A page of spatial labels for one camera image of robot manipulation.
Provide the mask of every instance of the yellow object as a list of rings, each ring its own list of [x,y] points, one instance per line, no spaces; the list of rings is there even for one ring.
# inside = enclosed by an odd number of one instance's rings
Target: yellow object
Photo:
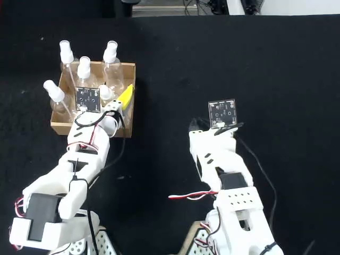
[[[133,84],[130,84],[124,92],[118,97],[118,100],[123,103],[122,109],[125,110],[129,105],[133,95]]]

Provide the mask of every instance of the black mat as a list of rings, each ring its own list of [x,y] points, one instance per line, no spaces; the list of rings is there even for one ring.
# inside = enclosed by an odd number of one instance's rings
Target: black mat
[[[133,138],[120,163],[91,190],[93,210],[123,254],[176,253],[209,198],[169,201],[205,190],[189,154],[192,117],[207,102],[235,98],[239,135],[257,153],[278,191],[274,235],[285,254],[335,254],[338,247],[340,16],[173,17],[84,20],[0,28],[0,191],[2,254],[13,201],[65,153],[49,127],[42,85],[58,80],[61,39],[77,56],[101,60],[107,41],[137,64]],[[112,141],[109,159],[117,154]],[[265,205],[270,187],[238,147]],[[21,254],[44,254],[24,249]]]

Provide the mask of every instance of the floor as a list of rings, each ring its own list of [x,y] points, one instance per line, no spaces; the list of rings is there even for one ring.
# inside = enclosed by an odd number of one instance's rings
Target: floor
[[[213,15],[207,1],[196,0],[141,0],[133,7],[133,17]]]

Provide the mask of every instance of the clear plastic bottle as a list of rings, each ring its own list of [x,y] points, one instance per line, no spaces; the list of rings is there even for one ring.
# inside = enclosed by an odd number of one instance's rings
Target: clear plastic bottle
[[[52,110],[58,115],[59,122],[72,122],[74,119],[72,97],[65,94],[53,81],[44,82],[44,89],[51,98],[50,105]]]
[[[103,55],[103,77],[106,85],[113,91],[115,98],[124,91],[124,75],[120,60],[117,58],[118,44],[115,41],[107,43]]]
[[[100,94],[100,104],[102,107],[105,107],[108,103],[110,103],[114,97],[114,93],[112,90],[106,85],[99,86],[99,94]]]
[[[80,58],[77,70],[78,79],[76,81],[76,87],[98,89],[97,78],[91,73],[90,62],[91,60],[89,57]]]
[[[60,46],[60,58],[61,58],[61,70],[63,77],[66,81],[68,91],[66,93],[74,95],[76,80],[77,80],[77,67],[78,63],[74,62],[73,52],[71,51],[70,42],[62,40],[59,43]]]

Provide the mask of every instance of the plastic spray bottle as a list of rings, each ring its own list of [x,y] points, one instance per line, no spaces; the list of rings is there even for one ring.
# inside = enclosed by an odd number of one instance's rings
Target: plastic spray bottle
[[[51,98],[50,105],[52,110],[58,115],[59,122],[72,122],[72,97],[65,94],[53,81],[44,82],[44,89]]]

